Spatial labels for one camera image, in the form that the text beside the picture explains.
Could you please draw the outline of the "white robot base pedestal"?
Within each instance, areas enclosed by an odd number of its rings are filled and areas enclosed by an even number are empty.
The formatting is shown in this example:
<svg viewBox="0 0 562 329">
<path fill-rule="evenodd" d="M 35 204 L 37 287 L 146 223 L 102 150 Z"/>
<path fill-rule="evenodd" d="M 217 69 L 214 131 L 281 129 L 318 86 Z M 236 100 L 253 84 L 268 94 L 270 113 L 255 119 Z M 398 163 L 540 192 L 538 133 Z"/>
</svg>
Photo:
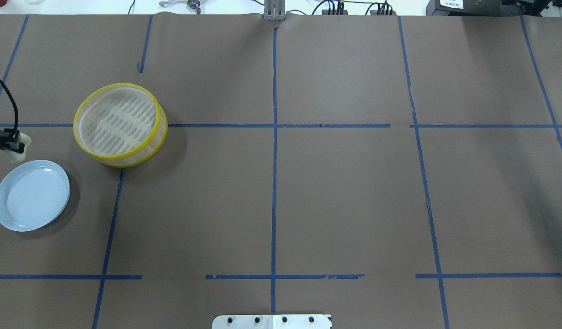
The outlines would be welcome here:
<svg viewBox="0 0 562 329">
<path fill-rule="evenodd" d="M 212 321 L 212 329 L 331 329 L 326 314 L 222 315 Z"/>
</svg>

